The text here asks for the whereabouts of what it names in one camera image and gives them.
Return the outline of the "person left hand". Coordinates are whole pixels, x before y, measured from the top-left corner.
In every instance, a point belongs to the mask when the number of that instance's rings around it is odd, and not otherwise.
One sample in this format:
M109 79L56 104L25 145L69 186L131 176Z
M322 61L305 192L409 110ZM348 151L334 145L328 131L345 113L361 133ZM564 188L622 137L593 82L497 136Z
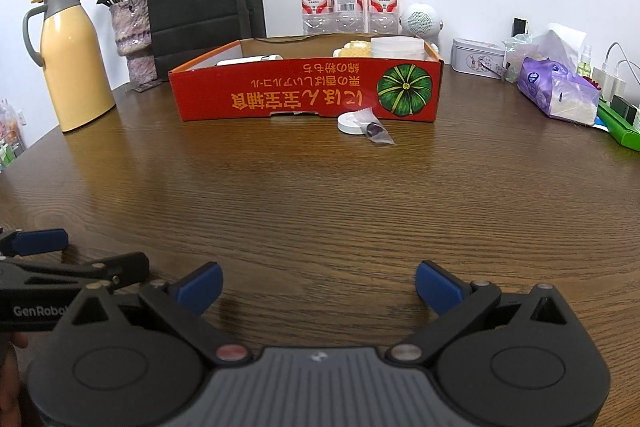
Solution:
M28 337L24 333L13 333L9 337L6 356L1 363L1 426L20 427L22 418L18 396L21 390L20 369L15 349L28 347Z

